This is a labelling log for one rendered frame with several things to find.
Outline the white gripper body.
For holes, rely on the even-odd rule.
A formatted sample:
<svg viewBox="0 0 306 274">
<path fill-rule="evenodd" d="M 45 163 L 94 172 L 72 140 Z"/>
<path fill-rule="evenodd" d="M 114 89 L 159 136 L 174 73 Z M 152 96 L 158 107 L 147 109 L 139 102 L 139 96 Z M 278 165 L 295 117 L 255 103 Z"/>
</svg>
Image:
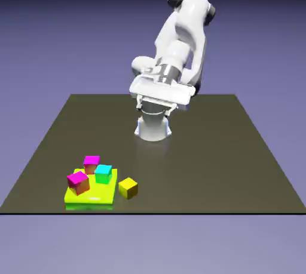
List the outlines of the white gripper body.
<svg viewBox="0 0 306 274">
<path fill-rule="evenodd" d="M 140 94 L 144 97 L 186 106 L 195 94 L 195 87 L 178 84 L 174 80 L 170 84 L 167 84 L 159 82 L 157 77 L 141 74 L 134 78 L 129 92 L 131 94 Z"/>
</svg>

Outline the small magenta cube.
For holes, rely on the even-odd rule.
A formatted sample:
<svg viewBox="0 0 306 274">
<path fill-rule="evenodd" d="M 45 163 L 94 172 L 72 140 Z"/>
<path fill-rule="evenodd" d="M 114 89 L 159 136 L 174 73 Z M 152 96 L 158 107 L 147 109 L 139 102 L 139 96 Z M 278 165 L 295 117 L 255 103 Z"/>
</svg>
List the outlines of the small magenta cube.
<svg viewBox="0 0 306 274">
<path fill-rule="evenodd" d="M 84 158 L 83 166 L 86 174 L 94 174 L 97 166 L 100 164 L 99 155 L 87 155 Z"/>
<path fill-rule="evenodd" d="M 81 170 L 68 175 L 67 181 L 68 187 L 76 196 L 90 190 L 89 177 L 85 172 Z"/>
</svg>

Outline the small cyan cube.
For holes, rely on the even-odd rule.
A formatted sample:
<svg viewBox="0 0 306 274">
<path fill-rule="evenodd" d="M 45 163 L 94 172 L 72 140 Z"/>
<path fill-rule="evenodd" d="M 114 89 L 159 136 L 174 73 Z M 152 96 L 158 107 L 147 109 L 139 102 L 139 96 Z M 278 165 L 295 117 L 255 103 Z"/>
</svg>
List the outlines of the small cyan cube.
<svg viewBox="0 0 306 274">
<path fill-rule="evenodd" d="M 112 178 L 112 166 L 99 164 L 94 172 L 96 183 L 108 184 Z"/>
</svg>

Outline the small yellow cube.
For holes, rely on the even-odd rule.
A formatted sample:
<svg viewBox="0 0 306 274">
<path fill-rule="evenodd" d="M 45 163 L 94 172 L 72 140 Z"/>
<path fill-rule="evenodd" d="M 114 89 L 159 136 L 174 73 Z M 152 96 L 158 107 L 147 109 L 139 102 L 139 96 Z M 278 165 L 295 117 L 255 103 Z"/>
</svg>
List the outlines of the small yellow cube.
<svg viewBox="0 0 306 274">
<path fill-rule="evenodd" d="M 125 199 L 131 199 L 138 193 L 138 183 L 128 177 L 118 183 L 119 193 Z"/>
</svg>

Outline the large yellow-green box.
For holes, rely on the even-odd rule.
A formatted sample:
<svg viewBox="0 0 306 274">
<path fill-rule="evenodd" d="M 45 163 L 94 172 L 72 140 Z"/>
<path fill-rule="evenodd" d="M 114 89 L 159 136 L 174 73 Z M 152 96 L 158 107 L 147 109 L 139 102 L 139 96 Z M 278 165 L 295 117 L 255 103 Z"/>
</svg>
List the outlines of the large yellow-green box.
<svg viewBox="0 0 306 274">
<path fill-rule="evenodd" d="M 108 184 L 96 183 L 94 175 L 88 175 L 88 180 L 89 190 L 80 195 L 67 188 L 64 196 L 66 210 L 111 210 L 117 186 L 117 169 L 112 169 Z"/>
</svg>

